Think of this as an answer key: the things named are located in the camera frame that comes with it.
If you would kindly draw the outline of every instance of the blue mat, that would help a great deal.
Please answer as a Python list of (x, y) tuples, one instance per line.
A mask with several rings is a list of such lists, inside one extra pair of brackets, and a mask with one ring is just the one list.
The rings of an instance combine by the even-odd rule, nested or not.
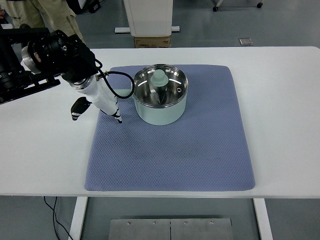
[[(134, 76), (145, 66), (112, 68)], [(87, 166), (88, 191), (245, 191), (255, 186), (230, 70), (176, 65), (188, 78), (183, 115), (155, 126), (134, 100), (118, 99), (123, 123), (100, 112)], [(114, 88), (128, 79), (111, 74)]]

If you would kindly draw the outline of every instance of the mint green pot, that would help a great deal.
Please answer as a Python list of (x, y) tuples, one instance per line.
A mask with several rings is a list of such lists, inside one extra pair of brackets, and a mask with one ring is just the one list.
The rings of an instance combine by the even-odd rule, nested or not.
[[(141, 69), (133, 78), (132, 95), (141, 119), (152, 125), (167, 125), (178, 120), (186, 108), (188, 79), (177, 67), (156, 64)], [(126, 95), (128, 89), (116, 92)]]

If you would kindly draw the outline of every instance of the khaki pants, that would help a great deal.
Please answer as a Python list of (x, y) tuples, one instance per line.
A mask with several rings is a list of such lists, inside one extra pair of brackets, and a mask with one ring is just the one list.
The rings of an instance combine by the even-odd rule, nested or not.
[(84, 42), (76, 22), (76, 14), (69, 8), (66, 0), (0, 0), (0, 5), (19, 28), (28, 24), (31, 28), (45, 28), (44, 20), (53, 30), (61, 30), (68, 36), (77, 34)]

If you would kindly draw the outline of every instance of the black cord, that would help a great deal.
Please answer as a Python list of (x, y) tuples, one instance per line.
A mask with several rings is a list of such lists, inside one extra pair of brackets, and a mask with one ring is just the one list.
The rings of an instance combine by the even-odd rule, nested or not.
[(99, 64), (99, 66), (97, 66), (97, 68), (101, 69), (102, 68), (102, 63), (98, 59), (95, 59), (95, 62)]
[(73, 238), (70, 236), (68, 230), (65, 228), (65, 226), (63, 226), (58, 220), (57, 220), (57, 214), (56, 214), (56, 204), (57, 204), (57, 199), (58, 197), (56, 196), (55, 197), (55, 201), (54, 201), (54, 206), (50, 206), (47, 201), (46, 201), (46, 196), (43, 197), (44, 199), (44, 202), (45, 204), (52, 210), (52, 215), (53, 215), (53, 228), (54, 228), (54, 233), (57, 237), (58, 240), (60, 240), (60, 238), (58, 237), (58, 234), (57, 234), (57, 230), (56, 230), (56, 225), (55, 225), (55, 221), (63, 227), (63, 229), (65, 230), (65, 232), (68, 234), (68, 236), (71, 238), (71, 240), (73, 240)]
[(111, 87), (111, 85), (109, 84), (105, 74), (103, 71), (101, 71), (101, 68), (102, 68), (102, 63), (98, 60), (98, 59), (95, 59), (95, 62), (99, 64), (99, 66), (97, 66), (98, 68), (98, 72), (101, 74), (101, 76), (103, 77), (103, 80), (105, 81), (105, 84), (108, 86), (108, 88), (110, 89), (110, 91), (119, 99), (128, 99), (132, 96), (132, 94), (134, 94), (135, 92), (135, 81), (134, 79), (127, 73), (125, 72), (121, 72), (121, 71), (107, 71), (106, 74), (109, 75), (109, 74), (119, 74), (119, 75), (123, 75), (123, 76), (126, 76), (127, 78), (130, 79), (131, 83), (132, 83), (132, 89), (131, 89), (131, 92), (127, 95), (127, 96), (121, 96), (119, 94), (117, 94), (114, 89)]

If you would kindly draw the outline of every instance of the pot lid knob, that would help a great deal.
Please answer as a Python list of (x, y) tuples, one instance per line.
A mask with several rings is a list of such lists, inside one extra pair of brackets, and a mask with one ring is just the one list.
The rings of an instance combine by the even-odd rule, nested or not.
[(163, 87), (169, 82), (169, 78), (163, 70), (157, 69), (154, 71), (150, 81), (155, 87)]

